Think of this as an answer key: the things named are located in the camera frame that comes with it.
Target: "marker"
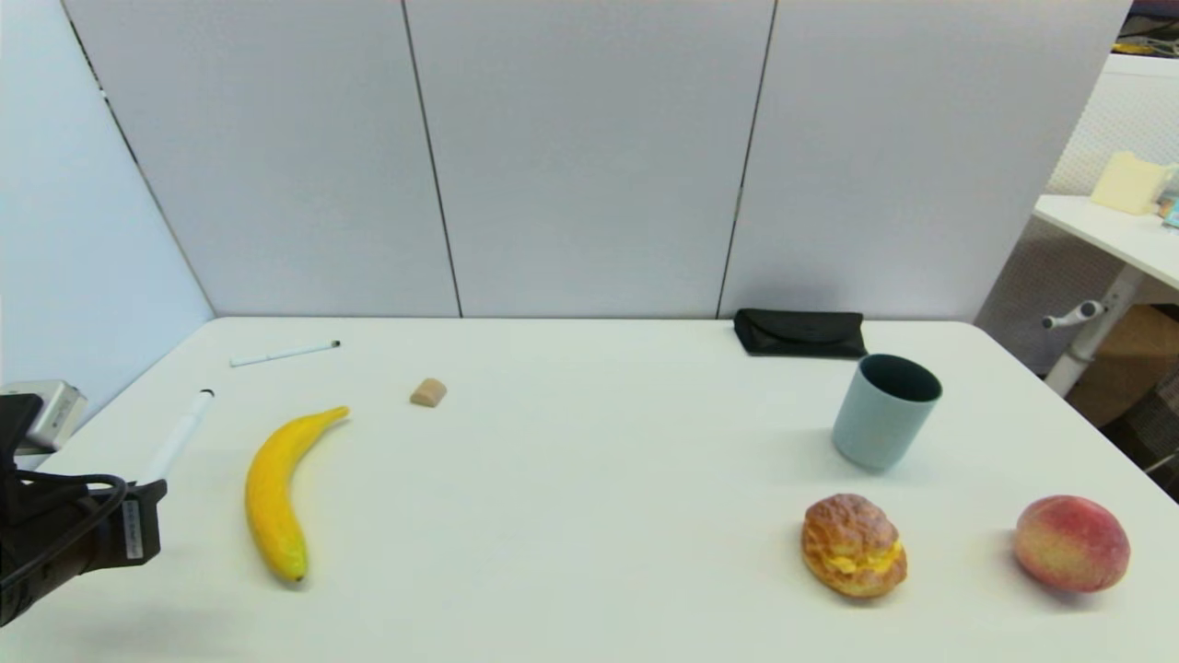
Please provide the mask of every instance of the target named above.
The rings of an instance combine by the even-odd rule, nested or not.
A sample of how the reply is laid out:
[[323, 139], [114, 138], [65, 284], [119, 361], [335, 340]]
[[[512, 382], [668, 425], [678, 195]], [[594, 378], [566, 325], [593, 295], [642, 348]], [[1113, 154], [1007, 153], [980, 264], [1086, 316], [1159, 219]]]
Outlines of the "marker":
[[140, 486], [146, 486], [152, 481], [158, 481], [167, 477], [172, 465], [176, 459], [179, 458], [180, 452], [184, 447], [189, 445], [189, 440], [192, 434], [197, 432], [197, 426], [200, 425], [200, 420], [205, 418], [205, 411], [209, 409], [209, 403], [213, 402], [213, 390], [202, 389], [197, 392], [196, 398], [192, 399], [192, 406], [189, 407], [189, 412], [176, 422], [176, 427], [172, 428], [172, 434], [164, 440], [160, 445], [159, 451], [152, 457], [151, 462], [147, 464], [147, 471], [144, 472], [143, 478], [139, 480]]
[[237, 359], [229, 360], [229, 365], [233, 368], [238, 366], [248, 366], [251, 363], [262, 363], [263, 361], [270, 361], [272, 359], [283, 359], [295, 355], [305, 355], [309, 353], [317, 353], [320, 350], [330, 350], [331, 348], [338, 348], [340, 341], [328, 341], [327, 343], [318, 343], [315, 346], [303, 346], [302, 348], [291, 348], [289, 350], [281, 350], [277, 353], [270, 353], [266, 355], [257, 356], [239, 356]]

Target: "small wooden block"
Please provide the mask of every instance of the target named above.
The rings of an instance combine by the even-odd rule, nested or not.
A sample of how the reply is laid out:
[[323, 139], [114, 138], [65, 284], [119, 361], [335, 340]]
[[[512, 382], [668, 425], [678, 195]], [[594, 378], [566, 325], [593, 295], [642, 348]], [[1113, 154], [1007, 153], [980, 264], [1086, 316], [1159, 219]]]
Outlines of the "small wooden block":
[[442, 396], [446, 395], [446, 385], [439, 382], [433, 378], [427, 378], [422, 380], [422, 383], [414, 389], [414, 393], [409, 395], [409, 402], [414, 405], [424, 405], [426, 407], [436, 407], [442, 402]]

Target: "light blue cup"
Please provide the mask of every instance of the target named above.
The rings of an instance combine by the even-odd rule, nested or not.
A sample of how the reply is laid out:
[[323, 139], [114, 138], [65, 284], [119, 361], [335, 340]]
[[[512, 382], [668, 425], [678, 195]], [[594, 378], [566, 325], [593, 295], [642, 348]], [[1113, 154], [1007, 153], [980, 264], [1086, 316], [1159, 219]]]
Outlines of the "light blue cup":
[[893, 355], [859, 360], [831, 438], [848, 460], [888, 470], [909, 451], [942, 398], [942, 383], [921, 365]]

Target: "black pouch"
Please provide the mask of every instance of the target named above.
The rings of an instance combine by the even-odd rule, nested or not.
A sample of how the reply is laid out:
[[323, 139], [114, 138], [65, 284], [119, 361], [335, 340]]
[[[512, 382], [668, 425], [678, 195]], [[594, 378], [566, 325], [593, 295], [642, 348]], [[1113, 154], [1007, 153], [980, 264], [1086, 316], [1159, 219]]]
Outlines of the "black pouch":
[[733, 316], [733, 329], [751, 355], [859, 359], [868, 354], [863, 321], [859, 313], [743, 308]]

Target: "banana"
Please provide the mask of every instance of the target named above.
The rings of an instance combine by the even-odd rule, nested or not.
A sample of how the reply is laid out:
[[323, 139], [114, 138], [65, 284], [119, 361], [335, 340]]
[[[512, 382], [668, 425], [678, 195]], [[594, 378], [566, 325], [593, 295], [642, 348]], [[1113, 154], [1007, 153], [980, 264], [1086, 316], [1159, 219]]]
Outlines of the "banana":
[[331, 424], [348, 416], [347, 407], [292, 419], [275, 431], [250, 464], [245, 478], [245, 517], [266, 566], [297, 583], [307, 576], [307, 541], [290, 501], [290, 478], [307, 449]]

